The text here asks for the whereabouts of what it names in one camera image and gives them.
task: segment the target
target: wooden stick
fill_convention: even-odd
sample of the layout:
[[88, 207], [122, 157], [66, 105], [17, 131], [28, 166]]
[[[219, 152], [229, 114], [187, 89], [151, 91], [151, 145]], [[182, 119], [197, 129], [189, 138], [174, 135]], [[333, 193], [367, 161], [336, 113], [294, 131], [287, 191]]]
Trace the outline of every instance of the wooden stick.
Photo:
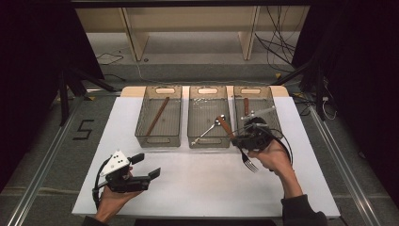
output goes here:
[[230, 126], [226, 123], [226, 121], [223, 120], [222, 117], [217, 116], [217, 119], [220, 121], [220, 125], [223, 127], [223, 129], [226, 131], [226, 133], [229, 135], [230, 139], [234, 139], [234, 134], [232, 133], [232, 130]]
[[165, 101], [164, 101], [164, 103], [161, 105], [161, 107], [159, 108], [158, 113], [157, 113], [156, 116], [155, 116], [155, 119], [153, 119], [152, 124], [151, 124], [149, 130], [147, 131], [146, 136], [149, 136], [149, 135], [150, 135], [150, 133], [151, 133], [153, 127], [155, 126], [156, 122], [159, 120], [159, 117], [161, 117], [161, 114], [162, 114], [162, 112], [164, 111], [165, 106], [167, 105], [168, 101], [169, 101], [169, 97], [165, 98]]
[[244, 98], [244, 116], [249, 115], [249, 99]]

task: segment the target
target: hand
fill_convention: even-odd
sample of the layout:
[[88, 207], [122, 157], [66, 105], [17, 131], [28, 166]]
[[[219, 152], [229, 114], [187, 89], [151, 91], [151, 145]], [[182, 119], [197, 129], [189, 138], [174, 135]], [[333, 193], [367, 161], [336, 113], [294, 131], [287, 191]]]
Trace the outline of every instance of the hand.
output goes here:
[[118, 193], [112, 192], [108, 186], [105, 186], [101, 196], [100, 206], [97, 210], [95, 218], [102, 223], [107, 223], [120, 211], [125, 203], [138, 196], [142, 192], [143, 191]]
[[259, 159], [265, 168], [273, 170], [278, 176], [286, 170], [292, 170], [287, 153], [274, 139], [264, 150], [259, 152], [249, 151], [248, 156]]
[[248, 156], [259, 159], [265, 168], [273, 170], [278, 175], [286, 199], [303, 195], [288, 155], [276, 140], [273, 139], [263, 151], [249, 151]]

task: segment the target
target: transparent storage container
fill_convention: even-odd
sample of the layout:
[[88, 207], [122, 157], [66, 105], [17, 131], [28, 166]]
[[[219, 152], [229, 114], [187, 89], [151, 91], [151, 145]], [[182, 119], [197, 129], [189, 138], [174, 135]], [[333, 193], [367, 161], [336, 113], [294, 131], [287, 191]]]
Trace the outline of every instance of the transparent storage container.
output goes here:
[[235, 130], [238, 135], [246, 133], [244, 130], [246, 117], [255, 114], [266, 122], [275, 137], [282, 138], [279, 117], [270, 87], [234, 87], [234, 106]]
[[215, 125], [206, 135], [200, 137], [220, 115], [224, 115], [226, 123], [231, 125], [226, 87], [190, 87], [187, 126], [190, 148], [230, 147], [230, 139], [221, 125]]
[[146, 87], [135, 136], [142, 148], [180, 147], [182, 87]]

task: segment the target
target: white table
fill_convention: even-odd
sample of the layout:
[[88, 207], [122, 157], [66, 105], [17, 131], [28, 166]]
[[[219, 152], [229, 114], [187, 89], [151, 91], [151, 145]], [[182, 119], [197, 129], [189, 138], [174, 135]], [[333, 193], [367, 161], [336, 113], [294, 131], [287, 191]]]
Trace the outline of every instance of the white table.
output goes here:
[[[94, 215], [91, 196], [99, 167], [115, 150], [126, 156], [144, 153], [133, 174], [147, 175], [161, 168], [150, 189], [128, 202], [120, 216], [132, 218], [280, 218], [283, 197], [279, 178], [259, 161], [253, 173], [242, 163], [232, 145], [228, 149], [190, 149], [187, 138], [188, 96], [184, 92], [182, 145], [179, 148], [142, 149], [135, 137], [140, 97], [119, 97], [114, 103], [103, 136], [82, 185], [75, 215]], [[231, 116], [233, 107], [229, 96]], [[311, 207], [328, 218], [340, 213], [316, 160], [301, 119], [290, 97], [275, 97], [281, 130], [294, 154], [294, 169]]]

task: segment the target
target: fork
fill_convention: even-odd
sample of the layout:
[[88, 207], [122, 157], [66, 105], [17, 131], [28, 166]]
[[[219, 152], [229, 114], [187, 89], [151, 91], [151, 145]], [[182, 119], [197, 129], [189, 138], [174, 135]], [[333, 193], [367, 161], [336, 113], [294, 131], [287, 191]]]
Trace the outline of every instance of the fork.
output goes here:
[[248, 156], [243, 152], [241, 148], [238, 149], [240, 150], [241, 158], [243, 159], [244, 165], [246, 165], [247, 168], [250, 169], [251, 171], [257, 172], [258, 168], [255, 165], [253, 165], [253, 163], [249, 160]]
[[[230, 126], [220, 116], [217, 116], [217, 119], [220, 121], [220, 124], [222, 125], [226, 133], [229, 135], [230, 139], [234, 139], [234, 134], [232, 133]], [[253, 165], [253, 163], [249, 160], [248, 156], [243, 152], [241, 148], [238, 149], [240, 150], [241, 158], [243, 159], [244, 165], [246, 165], [246, 167], [251, 171], [257, 172], [258, 168], [255, 165]]]

